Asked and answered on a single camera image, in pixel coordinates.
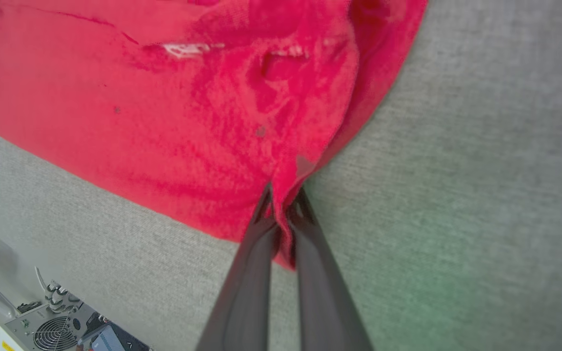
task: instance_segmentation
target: gray carpet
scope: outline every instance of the gray carpet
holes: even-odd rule
[[[562,351],[562,0],[432,2],[307,188],[378,350]],[[159,351],[194,348],[237,247],[1,138],[0,238]],[[275,267],[272,350],[296,296]]]

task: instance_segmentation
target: towel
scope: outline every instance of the towel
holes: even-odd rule
[[[392,86],[426,0],[0,0],[0,136],[239,242]]]

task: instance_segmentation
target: dark spot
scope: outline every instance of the dark spot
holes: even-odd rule
[[[259,128],[255,131],[255,135],[258,137],[264,137],[266,135],[266,127],[259,126]]]
[[[125,33],[123,33],[123,32],[121,32],[121,33],[122,33],[122,35],[124,35],[125,38],[126,38],[127,40],[129,40],[130,42],[133,42],[133,43],[136,44],[136,45],[140,45],[140,44],[139,44],[136,40],[134,40],[134,38],[132,38],[131,36],[128,36],[127,34],[125,34]]]
[[[87,18],[87,17],[84,17],[84,16],[80,16],[80,15],[77,15],[77,14],[70,14],[70,13],[59,13],[59,12],[53,12],[53,13],[61,14],[63,16],[69,16],[69,17],[72,17],[72,18],[77,18],[78,20],[80,20],[80,19],[81,20],[89,20],[90,22],[95,22],[97,24],[105,24],[107,26],[114,27],[113,24],[109,24],[108,22],[105,22],[104,20],[99,19],[99,18]]]

